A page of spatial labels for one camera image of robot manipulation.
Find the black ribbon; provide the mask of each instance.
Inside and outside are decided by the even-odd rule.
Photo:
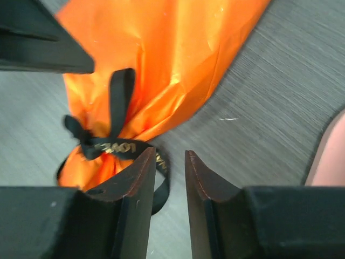
[[[64,126],[74,138],[79,140],[81,151],[86,159],[93,160],[102,153],[112,154],[122,160],[134,160],[144,150],[152,145],[140,141],[118,138],[127,115],[128,105],[132,97],[135,83],[133,69],[115,71],[112,75],[109,89],[111,132],[107,138],[92,136],[91,132],[83,129],[80,122],[66,115]],[[66,160],[61,164],[57,172],[57,178],[64,167]],[[156,189],[153,197],[152,215],[159,212],[166,203],[170,193],[170,170],[167,159],[158,149],[156,153],[156,168],[164,176],[164,181]]]

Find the gift bag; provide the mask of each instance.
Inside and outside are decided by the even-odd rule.
[[[145,141],[189,119],[269,1],[70,0],[57,18],[95,70],[64,75],[72,113],[65,126],[80,145],[62,164],[59,184],[95,187],[130,165]],[[157,166],[167,178],[159,152]]]

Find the black corner piece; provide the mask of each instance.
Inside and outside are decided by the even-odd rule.
[[[92,73],[94,62],[39,0],[0,0],[0,70]]]
[[[144,259],[155,148],[83,193],[63,187],[0,188],[1,259]]]
[[[185,156],[193,259],[341,259],[345,188],[238,189]]]

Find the orange fabric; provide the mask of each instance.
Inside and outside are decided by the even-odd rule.
[[[109,133],[108,85],[132,67],[136,84],[120,137],[148,141],[210,98],[270,0],[70,0],[64,28],[95,60],[93,74],[64,75],[71,113],[95,136]],[[90,189],[131,161],[87,161],[76,148],[59,184]]]

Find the gray floor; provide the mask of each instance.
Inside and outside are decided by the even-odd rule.
[[[64,1],[45,0],[52,11]],[[345,0],[274,0],[211,100],[153,142],[171,155],[172,194],[151,221],[148,259],[191,258],[184,151],[237,186],[298,185],[345,105]],[[0,72],[0,184],[54,184],[75,145],[62,77]]]

